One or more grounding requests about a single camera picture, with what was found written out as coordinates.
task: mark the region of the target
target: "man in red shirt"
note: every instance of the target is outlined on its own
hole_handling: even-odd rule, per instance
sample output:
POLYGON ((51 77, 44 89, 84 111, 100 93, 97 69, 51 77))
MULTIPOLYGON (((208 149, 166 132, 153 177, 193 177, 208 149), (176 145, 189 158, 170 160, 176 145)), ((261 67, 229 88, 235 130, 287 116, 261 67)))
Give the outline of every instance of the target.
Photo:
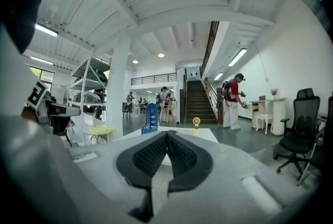
POLYGON ((241 73, 236 74, 234 79, 231 79, 228 83, 228 95, 225 98, 225 115, 223 120, 223 128, 231 127, 231 130, 240 130, 237 124, 238 119, 238 103, 244 107, 241 102, 238 92, 238 84, 243 81, 244 75, 241 73))

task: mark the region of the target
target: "shelf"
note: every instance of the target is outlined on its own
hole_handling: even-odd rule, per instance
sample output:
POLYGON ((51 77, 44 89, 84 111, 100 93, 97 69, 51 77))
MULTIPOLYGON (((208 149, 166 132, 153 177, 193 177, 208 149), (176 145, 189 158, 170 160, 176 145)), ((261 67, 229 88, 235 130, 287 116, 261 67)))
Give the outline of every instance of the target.
MULTIPOLYGON (((72 86, 70 86, 68 89, 82 90, 82 83, 83 83, 83 79, 80 79, 76 83, 74 83, 72 86)), ((104 88, 103 85, 99 81, 86 79, 85 88, 84 88, 85 91, 95 90, 95 89, 99 89, 99 88, 104 88)))
MULTIPOLYGON (((68 101, 68 103, 76 105, 76 106, 81 106, 81 102, 75 102, 75 101, 68 101)), ((105 107, 105 103, 89 103, 89 102, 83 102, 84 106, 102 106, 105 107)))
MULTIPOLYGON (((81 66, 78 68, 78 70, 73 74, 73 76, 75 77, 83 77, 84 76, 84 72, 85 72, 85 68, 87 67, 87 62, 88 60, 86 60, 83 64, 81 64, 81 66)), ((98 70, 99 72, 105 72, 110 70, 110 65, 105 64, 99 60, 96 60, 94 58, 91 58, 90 60, 90 66, 94 69, 94 70, 98 70)))

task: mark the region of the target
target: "yellow round object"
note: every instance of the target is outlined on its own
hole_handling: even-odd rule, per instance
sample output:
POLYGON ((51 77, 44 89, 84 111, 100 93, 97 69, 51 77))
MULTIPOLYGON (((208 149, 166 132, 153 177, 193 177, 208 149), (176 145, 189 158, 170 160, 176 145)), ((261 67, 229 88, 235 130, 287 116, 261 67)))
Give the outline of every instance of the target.
POLYGON ((200 119, 199 119, 198 117, 195 117, 195 118, 193 119, 193 124, 194 124, 195 126, 199 126, 199 124, 200 124, 200 119))

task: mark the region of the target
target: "white shoe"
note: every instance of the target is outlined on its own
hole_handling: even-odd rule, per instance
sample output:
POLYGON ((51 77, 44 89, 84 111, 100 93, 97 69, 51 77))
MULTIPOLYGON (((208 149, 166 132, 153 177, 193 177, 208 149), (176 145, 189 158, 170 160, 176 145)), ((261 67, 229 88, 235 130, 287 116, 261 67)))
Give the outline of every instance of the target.
POLYGON ((236 127, 236 128, 231 128, 231 130, 240 130, 240 126, 236 127))

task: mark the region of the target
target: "fluorescent light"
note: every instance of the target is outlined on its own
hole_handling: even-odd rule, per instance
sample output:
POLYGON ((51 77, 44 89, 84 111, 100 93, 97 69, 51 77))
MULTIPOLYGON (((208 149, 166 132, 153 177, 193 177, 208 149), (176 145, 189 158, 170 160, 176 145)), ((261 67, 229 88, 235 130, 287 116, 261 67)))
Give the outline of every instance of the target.
POLYGON ((107 64, 107 65, 110 65, 109 62, 106 62, 106 61, 104 61, 104 60, 102 60, 102 59, 96 58, 96 60, 99 60, 99 61, 101 61, 101 62, 103 62, 103 63, 105 63, 105 64, 107 64))
POLYGON ((215 77, 214 81, 216 81, 217 79, 219 79, 222 75, 223 75, 223 73, 220 72, 220 73, 217 75, 217 77, 215 77))
POLYGON ((246 48, 242 48, 239 53, 236 55, 236 57, 229 63, 229 67, 233 66, 240 58, 244 55, 244 53, 247 51, 246 48))
POLYGON ((39 58, 36 58, 36 57, 32 57, 32 56, 30 56, 30 58, 32 58, 33 60, 38 60, 38 61, 45 62, 45 63, 50 64, 50 65, 53 65, 52 62, 47 61, 47 60, 42 60, 42 59, 39 59, 39 58))
POLYGON ((51 29, 49 29, 47 27, 43 27, 43 26, 41 26, 38 23, 35 24, 35 28, 38 29, 38 30, 40 30, 40 31, 43 31, 46 34, 49 34, 49 35, 52 35, 52 36, 55 36, 55 37, 58 36, 57 32, 55 32, 55 31, 53 31, 53 30, 51 30, 51 29))

